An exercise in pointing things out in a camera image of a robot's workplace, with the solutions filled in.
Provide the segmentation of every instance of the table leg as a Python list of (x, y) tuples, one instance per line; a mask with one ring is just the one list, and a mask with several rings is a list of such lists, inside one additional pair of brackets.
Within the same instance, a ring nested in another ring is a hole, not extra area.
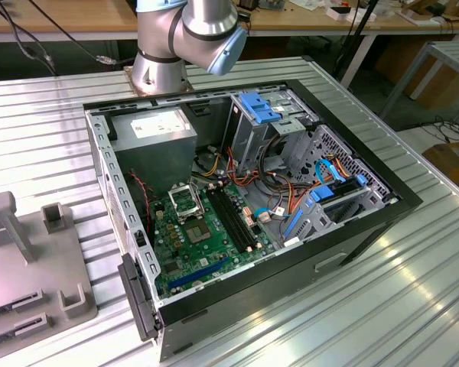
[(374, 40), (376, 39), (376, 34), (369, 34), (365, 36), (362, 42), (360, 43), (359, 49), (355, 53), (352, 62), (350, 63), (345, 75), (343, 75), (342, 81), (340, 84), (345, 88), (348, 88), (352, 79), (357, 73), (360, 64), (364, 61), (367, 53), (369, 52), (370, 47), (373, 45)]
[[(454, 38), (452, 38), (453, 41), (459, 41), (459, 34), (456, 34)], [(415, 100), (420, 96), (423, 92), (423, 89), (430, 83), (430, 81), (434, 78), (435, 74), (440, 70), (442, 66), (442, 62), (437, 60), (435, 61), (435, 64), (431, 69), (428, 71), (428, 73), (425, 74), (423, 77), (422, 81), (416, 86), (415, 90), (413, 93), (410, 95), (410, 98)]]
[(408, 69), (405, 71), (399, 82), (395, 85), (392, 92), (389, 94), (388, 99), (386, 100), (386, 104), (379, 113), (379, 117), (381, 119), (384, 119), (386, 117), (389, 110), (395, 105), (396, 100), (399, 98), (402, 91), (406, 88), (412, 77), (417, 72), (418, 68), (423, 64), (423, 62), (428, 56), (429, 47), (429, 43), (425, 44), (422, 47), (420, 52), (418, 52), (418, 55), (413, 60), (412, 64), (408, 67)]

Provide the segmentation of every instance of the cardboard box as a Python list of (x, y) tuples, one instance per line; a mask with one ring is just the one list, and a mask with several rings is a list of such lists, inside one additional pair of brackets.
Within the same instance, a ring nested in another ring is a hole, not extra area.
[(434, 145), (423, 156), (459, 187), (459, 142)]
[(456, 15), (459, 11), (459, 0), (448, 0), (445, 4), (444, 14), (447, 15)]

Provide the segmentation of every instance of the red wire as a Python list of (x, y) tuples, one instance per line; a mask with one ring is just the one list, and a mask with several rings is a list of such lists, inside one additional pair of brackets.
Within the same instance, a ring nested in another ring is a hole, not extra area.
[(149, 234), (150, 232), (150, 202), (148, 200), (148, 194), (146, 193), (145, 185), (143, 181), (139, 179), (138, 176), (136, 176), (134, 173), (130, 173), (131, 177), (136, 180), (138, 185), (141, 187), (141, 190), (143, 190), (143, 195), (145, 196), (145, 205), (146, 205), (146, 235)]

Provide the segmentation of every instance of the metal rack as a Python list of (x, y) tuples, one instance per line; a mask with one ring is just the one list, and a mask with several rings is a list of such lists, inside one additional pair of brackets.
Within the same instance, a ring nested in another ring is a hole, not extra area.
[[(429, 74), (435, 74), (438, 69), (440, 69), (441, 63), (448, 65), (452, 69), (456, 70), (459, 73), (459, 41), (458, 42), (427, 42), (423, 48), (418, 52), (418, 55), (413, 60), (412, 64), (409, 68), (405, 71), (402, 78), (398, 81), (392, 92), (389, 94), (388, 99), (386, 100), (386, 104), (382, 108), (381, 112), (379, 113), (379, 117), (384, 119), (386, 115), (391, 111), (392, 107), (395, 105), (398, 98), (401, 96), (403, 90), (405, 90), (406, 86), (410, 83), (413, 76), (416, 74), (418, 68), (425, 62), (427, 57), (431, 55), (440, 62), (436, 63)], [(422, 89), (426, 86), (431, 80), (431, 77), (425, 77), (425, 85)], [(459, 122), (459, 109), (454, 117), (455, 122)]]
[[(358, 260), (164, 365), (459, 362), (459, 189), (315, 63), (254, 60), (224, 77), (188, 73), (196, 89), (299, 79), (424, 203)], [(30, 212), (54, 201), (71, 206), (99, 305), (95, 319), (0, 366), (158, 365), (125, 299), (82, 109), (132, 96), (120, 72), (0, 82), (0, 190), (13, 190)]]

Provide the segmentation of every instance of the connector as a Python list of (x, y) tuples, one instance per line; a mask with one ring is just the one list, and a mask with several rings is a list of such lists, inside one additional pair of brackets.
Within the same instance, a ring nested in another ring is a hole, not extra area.
[(264, 212), (264, 213), (259, 214), (258, 219), (260, 223), (268, 223), (272, 221), (272, 218), (270, 217), (269, 212)]

